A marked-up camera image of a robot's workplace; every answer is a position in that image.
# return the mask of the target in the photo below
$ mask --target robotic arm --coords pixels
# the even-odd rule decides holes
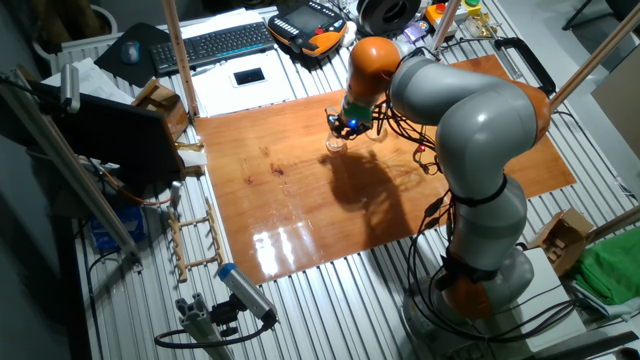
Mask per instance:
[[[370,129],[372,108],[387,88],[396,112],[438,127],[436,155],[455,203],[455,229],[435,283],[436,306],[452,323],[487,319],[533,278],[531,263],[514,246],[526,223],[526,198],[503,169],[547,131],[547,97],[425,57],[401,61],[393,42],[368,37],[351,53],[342,109],[328,119],[333,135],[352,139]]]

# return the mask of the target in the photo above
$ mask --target glossy wood surface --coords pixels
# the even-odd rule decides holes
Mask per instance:
[[[507,78],[495,56],[453,66]],[[391,132],[330,156],[324,108],[339,108],[343,94],[196,120],[233,261],[255,283],[409,236],[448,188],[413,163],[415,144]],[[546,136],[506,172],[527,197],[575,183]]]

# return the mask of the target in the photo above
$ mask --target cardboard box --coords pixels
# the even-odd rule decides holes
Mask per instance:
[[[162,114],[174,141],[178,140],[189,125],[180,96],[160,85],[158,79],[149,80],[131,105]]]
[[[540,247],[547,255],[556,275],[566,274],[589,245],[587,236],[593,224],[576,209],[560,211],[529,242],[529,248]]]

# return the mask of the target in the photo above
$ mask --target black monitor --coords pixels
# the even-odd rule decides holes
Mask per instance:
[[[30,83],[33,90],[60,98],[60,88]],[[184,163],[169,126],[159,113],[80,94],[76,114],[53,115],[54,123],[73,152],[120,165],[128,185],[183,180]]]

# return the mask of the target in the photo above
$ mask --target computer mouse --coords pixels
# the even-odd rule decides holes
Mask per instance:
[[[137,41],[127,41],[122,44],[120,58],[125,64],[136,64],[140,61],[140,43]]]

